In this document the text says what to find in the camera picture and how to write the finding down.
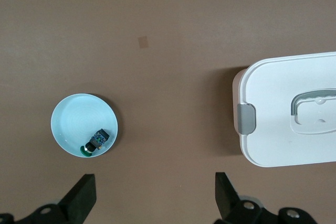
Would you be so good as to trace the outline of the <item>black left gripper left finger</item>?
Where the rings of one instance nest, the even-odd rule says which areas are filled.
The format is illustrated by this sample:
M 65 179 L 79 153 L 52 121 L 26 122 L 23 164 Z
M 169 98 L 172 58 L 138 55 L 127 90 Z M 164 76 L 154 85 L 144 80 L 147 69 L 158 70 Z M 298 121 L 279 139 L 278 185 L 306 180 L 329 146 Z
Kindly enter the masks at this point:
M 97 200 L 94 174 L 85 174 L 57 204 L 46 204 L 27 217 L 14 220 L 1 214 L 1 223 L 84 223 Z

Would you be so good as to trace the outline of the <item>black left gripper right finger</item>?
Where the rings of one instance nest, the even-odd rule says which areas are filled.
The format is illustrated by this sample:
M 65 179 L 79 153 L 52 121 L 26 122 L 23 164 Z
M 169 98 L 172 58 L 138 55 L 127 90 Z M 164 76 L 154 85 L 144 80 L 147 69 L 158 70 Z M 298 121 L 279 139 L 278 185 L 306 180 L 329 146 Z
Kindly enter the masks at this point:
M 215 200 L 221 215 L 216 223 L 316 223 L 302 209 L 285 207 L 273 214 L 253 198 L 240 197 L 224 172 L 215 174 Z

